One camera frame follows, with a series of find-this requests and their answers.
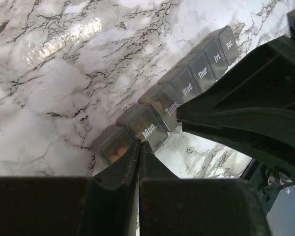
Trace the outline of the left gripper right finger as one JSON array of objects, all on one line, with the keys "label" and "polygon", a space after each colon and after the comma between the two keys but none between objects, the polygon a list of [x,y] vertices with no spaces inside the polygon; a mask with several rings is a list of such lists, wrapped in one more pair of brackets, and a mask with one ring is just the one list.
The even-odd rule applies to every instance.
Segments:
[{"label": "left gripper right finger", "polygon": [[140,148],[139,220],[143,236],[269,236],[255,188],[242,179],[180,179]]}]

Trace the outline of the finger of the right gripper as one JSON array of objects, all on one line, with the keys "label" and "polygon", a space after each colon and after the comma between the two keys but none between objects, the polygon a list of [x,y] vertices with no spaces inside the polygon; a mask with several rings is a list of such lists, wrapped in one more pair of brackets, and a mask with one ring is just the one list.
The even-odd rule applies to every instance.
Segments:
[{"label": "finger of the right gripper", "polygon": [[295,40],[257,47],[180,106],[185,132],[224,144],[295,179]]}]

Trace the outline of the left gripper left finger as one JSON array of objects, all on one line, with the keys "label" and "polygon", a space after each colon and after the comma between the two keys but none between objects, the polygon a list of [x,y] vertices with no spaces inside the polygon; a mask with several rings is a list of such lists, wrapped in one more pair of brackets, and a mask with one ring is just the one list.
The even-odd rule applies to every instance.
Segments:
[{"label": "left gripper left finger", "polygon": [[0,177],[0,236],[133,236],[140,141],[93,177]]}]

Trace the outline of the grey weekly pill organizer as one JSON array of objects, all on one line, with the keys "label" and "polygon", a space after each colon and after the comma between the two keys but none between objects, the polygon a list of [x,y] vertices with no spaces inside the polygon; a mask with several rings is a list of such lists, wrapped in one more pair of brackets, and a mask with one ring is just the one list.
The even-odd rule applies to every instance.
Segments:
[{"label": "grey weekly pill organizer", "polygon": [[147,141],[153,151],[158,150],[169,133],[181,131],[178,107],[209,89],[238,55],[230,26],[210,33],[93,141],[95,154],[110,165],[135,140]]}]

